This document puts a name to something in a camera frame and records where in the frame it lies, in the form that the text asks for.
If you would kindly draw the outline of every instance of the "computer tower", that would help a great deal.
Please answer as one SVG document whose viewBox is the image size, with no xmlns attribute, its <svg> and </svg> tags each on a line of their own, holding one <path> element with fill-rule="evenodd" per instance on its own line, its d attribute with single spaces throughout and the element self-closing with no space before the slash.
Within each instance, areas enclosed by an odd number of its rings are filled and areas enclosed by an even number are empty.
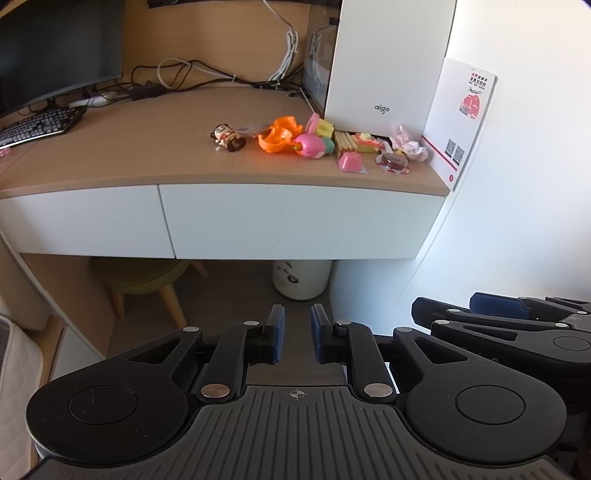
<svg viewBox="0 0 591 480">
<path fill-rule="evenodd" d="M 310 7 L 304 87 L 347 131 L 423 133 L 456 0 L 326 0 Z"/>
</svg>

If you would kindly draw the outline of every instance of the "black monitor screen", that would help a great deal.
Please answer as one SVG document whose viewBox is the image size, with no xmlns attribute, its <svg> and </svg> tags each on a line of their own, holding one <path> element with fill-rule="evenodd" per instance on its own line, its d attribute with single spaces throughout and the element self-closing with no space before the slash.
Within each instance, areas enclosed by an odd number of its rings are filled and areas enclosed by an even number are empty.
<svg viewBox="0 0 591 480">
<path fill-rule="evenodd" d="M 0 116 L 121 77 L 125 0 L 28 0 L 0 18 Z"/>
</svg>

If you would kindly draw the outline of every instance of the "wooden stool leg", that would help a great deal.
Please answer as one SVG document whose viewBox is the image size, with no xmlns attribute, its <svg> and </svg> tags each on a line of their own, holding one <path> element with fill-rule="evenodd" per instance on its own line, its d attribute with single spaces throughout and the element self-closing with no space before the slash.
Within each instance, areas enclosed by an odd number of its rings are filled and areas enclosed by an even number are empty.
<svg viewBox="0 0 591 480">
<path fill-rule="evenodd" d="M 111 290 L 111 297 L 113 298 L 115 316 L 118 320 L 123 320 L 125 318 L 125 297 L 122 293 L 113 290 Z"/>
<path fill-rule="evenodd" d="M 205 265 L 203 265 L 203 262 L 201 260 L 193 260 L 191 262 L 191 265 L 193 266 L 193 268 L 195 270 L 197 270 L 199 272 L 199 275 L 201 275 L 203 278 L 207 278 L 209 273 L 207 273 L 207 270 L 205 269 Z"/>
<path fill-rule="evenodd" d="M 184 318 L 183 311 L 172 284 L 162 287 L 159 292 L 166 304 L 166 308 L 168 308 L 168 311 L 174 320 L 174 323 L 177 324 L 177 328 L 185 328 L 187 326 L 187 320 Z"/>
</svg>

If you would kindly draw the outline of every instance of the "mattress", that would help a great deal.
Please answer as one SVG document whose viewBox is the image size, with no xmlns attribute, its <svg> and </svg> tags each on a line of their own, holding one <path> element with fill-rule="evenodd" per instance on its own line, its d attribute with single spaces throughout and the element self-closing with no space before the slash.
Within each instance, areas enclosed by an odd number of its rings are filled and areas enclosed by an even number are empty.
<svg viewBox="0 0 591 480">
<path fill-rule="evenodd" d="M 31 468 L 27 403 L 39 387 L 43 357 L 36 343 L 0 316 L 0 478 L 18 480 Z"/>
</svg>

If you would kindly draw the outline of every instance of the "trash can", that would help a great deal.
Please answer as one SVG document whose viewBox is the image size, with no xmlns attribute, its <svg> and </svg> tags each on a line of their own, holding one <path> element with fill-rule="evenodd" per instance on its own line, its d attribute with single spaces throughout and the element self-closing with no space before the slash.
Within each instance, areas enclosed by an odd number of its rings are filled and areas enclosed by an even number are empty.
<svg viewBox="0 0 591 480">
<path fill-rule="evenodd" d="M 328 285 L 332 260 L 276 260 L 273 285 L 288 298 L 310 300 Z"/>
</svg>

